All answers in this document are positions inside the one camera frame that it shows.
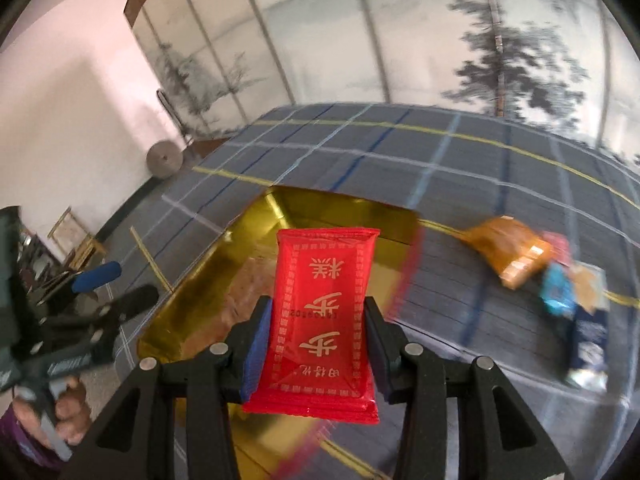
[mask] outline white wall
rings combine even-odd
[[[178,137],[125,2],[32,0],[0,51],[0,207],[45,241],[69,205],[96,232],[149,178],[146,150]]]

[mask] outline chinese characters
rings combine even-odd
[[[323,367],[323,366],[316,366],[316,368],[314,369],[312,366],[309,365],[300,365],[300,370],[302,371],[303,375],[306,376],[312,376],[314,375],[315,377],[331,377],[332,379],[334,377],[340,377],[340,370],[338,370],[337,368],[329,368],[328,370]]]
[[[337,300],[334,298],[341,295],[341,292],[332,292],[331,294],[320,296],[320,298],[314,300],[313,304],[307,303],[305,308],[310,308],[313,313],[319,314],[321,317],[327,317],[328,315],[331,316],[331,314],[334,313],[334,310],[340,308],[340,305],[336,304]]]
[[[300,348],[308,349],[310,354],[314,354],[317,357],[322,357],[323,355],[329,355],[331,350],[335,350],[338,348],[338,345],[332,345],[334,342],[334,336],[340,335],[340,332],[326,332],[324,334],[317,335],[312,337],[308,343],[300,343]]]
[[[313,269],[314,279],[322,276],[326,278],[329,276],[332,280],[335,280],[340,276],[340,270],[344,262],[336,262],[335,258],[311,258],[309,267]]]

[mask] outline blue snack package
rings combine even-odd
[[[607,391],[609,301],[599,267],[576,262],[572,268],[576,309],[566,381],[596,393]]]
[[[542,280],[540,298],[552,316],[573,319],[575,313],[574,284],[568,275],[568,268],[558,262],[551,262]]]

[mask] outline dark blue package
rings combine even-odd
[[[572,328],[569,384],[596,393],[607,391],[609,300],[604,271],[582,262],[572,267],[576,309]]]

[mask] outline stone grinding wheel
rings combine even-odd
[[[146,153],[146,166],[157,178],[169,178],[178,173],[183,161],[180,147],[170,140],[156,142]]]

